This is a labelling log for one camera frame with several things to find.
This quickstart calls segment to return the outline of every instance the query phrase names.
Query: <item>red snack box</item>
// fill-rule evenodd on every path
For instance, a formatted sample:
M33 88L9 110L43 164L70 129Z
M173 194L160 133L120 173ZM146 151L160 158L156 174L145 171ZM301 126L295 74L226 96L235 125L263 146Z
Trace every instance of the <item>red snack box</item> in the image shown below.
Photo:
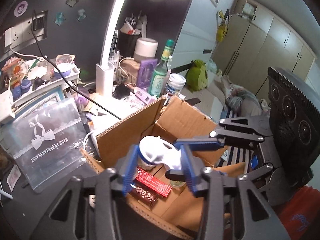
M143 169L138 168L136 180L163 197L167 197L170 193L171 187L169 185L150 175Z

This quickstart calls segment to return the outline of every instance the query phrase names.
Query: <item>white bow print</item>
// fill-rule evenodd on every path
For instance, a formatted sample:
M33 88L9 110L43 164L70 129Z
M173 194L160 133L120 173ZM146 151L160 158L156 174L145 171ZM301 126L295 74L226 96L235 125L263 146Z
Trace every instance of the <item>white bow print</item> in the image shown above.
M50 140L53 140L55 139L55 136L54 136L54 133L53 131L50 129L48 130L47 132L45 131L43 125L41 123L39 123L39 119L38 119L38 114L36 115L36 123L37 125L42 129L42 136L40 135L37 135L37 129L36 129L36 125L32 122L30 122L31 126L34 127L34 134L35 134L35 139L32 139L31 140L31 143L33 145L33 147L37 150L43 141L50 141Z

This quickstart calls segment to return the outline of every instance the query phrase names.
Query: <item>chocolate bar wrapper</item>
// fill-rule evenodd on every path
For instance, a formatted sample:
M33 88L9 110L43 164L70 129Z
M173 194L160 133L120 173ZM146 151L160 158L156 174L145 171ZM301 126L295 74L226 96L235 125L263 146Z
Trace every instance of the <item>chocolate bar wrapper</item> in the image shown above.
M153 208L156 201L158 200L158 196L148 190L145 190L137 183L132 185L133 187L130 194L134 196L136 199L141 200L148 207Z

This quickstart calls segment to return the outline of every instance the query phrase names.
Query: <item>green bag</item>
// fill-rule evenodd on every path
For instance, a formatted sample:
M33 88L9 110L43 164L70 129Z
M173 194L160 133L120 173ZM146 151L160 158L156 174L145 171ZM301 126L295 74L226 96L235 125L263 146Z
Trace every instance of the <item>green bag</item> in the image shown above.
M207 68L205 63L200 59L191 63L192 67L189 68L186 75L188 89L191 92L200 91L208 86Z

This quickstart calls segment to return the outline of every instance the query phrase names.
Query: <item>striped fabric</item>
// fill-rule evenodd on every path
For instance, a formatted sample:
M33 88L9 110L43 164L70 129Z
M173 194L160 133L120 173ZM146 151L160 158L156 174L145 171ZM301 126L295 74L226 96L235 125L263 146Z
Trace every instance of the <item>striped fabric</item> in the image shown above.
M237 117L237 114L234 113L229 108L226 118L232 118L232 117ZM227 161L220 159L215 166L222 167L222 166L233 165L233 164L245 162L246 165L244 168L244 174L246 174L249 172L249 163L251 161L251 156L252 156L253 152L254 151L252 151L252 150L240 149L237 147L229 147Z

